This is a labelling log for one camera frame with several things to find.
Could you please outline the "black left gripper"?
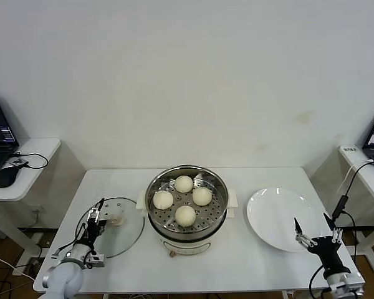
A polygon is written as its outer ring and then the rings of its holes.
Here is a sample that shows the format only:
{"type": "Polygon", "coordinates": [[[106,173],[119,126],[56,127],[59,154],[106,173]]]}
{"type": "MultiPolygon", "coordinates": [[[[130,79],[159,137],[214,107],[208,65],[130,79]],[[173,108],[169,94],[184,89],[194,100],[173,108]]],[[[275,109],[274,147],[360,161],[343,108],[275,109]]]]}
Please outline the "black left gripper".
{"type": "Polygon", "coordinates": [[[98,236],[102,234],[105,227],[105,221],[99,220],[100,211],[104,205],[105,199],[101,199],[95,208],[91,208],[87,214],[87,230],[85,233],[85,238],[88,246],[93,247],[98,236]]]}

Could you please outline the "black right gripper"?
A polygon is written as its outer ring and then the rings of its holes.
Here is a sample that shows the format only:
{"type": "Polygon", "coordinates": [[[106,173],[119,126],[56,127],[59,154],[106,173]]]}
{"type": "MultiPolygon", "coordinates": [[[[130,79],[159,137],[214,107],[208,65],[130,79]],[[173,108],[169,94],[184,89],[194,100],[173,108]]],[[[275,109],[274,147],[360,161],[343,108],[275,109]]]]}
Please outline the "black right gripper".
{"type": "Polygon", "coordinates": [[[298,220],[294,218],[295,240],[303,248],[308,249],[310,253],[319,257],[324,268],[324,277],[339,273],[351,273],[350,269],[344,266],[338,255],[338,250],[342,243],[343,230],[335,225],[334,220],[328,214],[323,213],[323,216],[332,235],[311,239],[303,233],[298,220]]]}

